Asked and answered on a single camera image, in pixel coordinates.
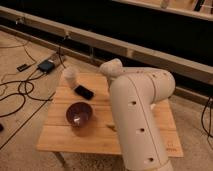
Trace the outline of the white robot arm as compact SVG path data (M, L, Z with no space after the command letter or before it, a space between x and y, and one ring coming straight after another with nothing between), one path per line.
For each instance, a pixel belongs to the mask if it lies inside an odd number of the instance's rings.
M173 171L154 120L153 103L175 89L170 72L150 67L124 67L119 59L100 65L107 78L112 116L128 171Z

